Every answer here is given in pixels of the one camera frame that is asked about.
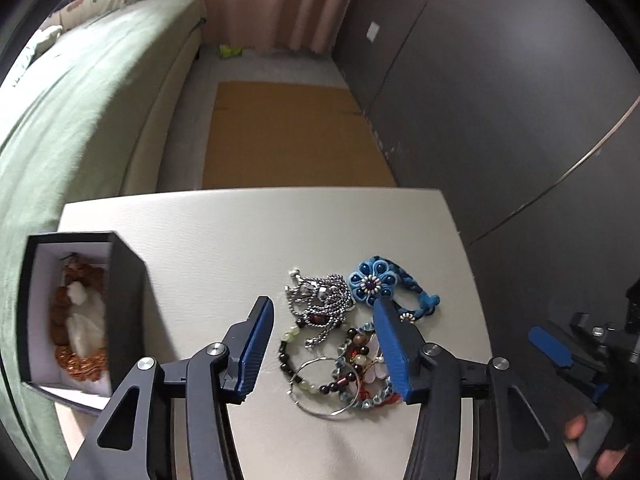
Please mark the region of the right hand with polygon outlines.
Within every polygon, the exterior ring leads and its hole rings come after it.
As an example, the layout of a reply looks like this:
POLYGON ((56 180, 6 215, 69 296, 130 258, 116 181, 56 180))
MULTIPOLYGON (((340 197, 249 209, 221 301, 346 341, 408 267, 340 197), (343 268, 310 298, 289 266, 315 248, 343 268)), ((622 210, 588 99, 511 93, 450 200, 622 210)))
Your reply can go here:
POLYGON ((597 479, 608 479, 623 461, 629 445, 620 450, 602 450, 612 422, 612 416, 605 412, 587 412, 565 424, 565 446, 582 476, 591 470, 597 479))

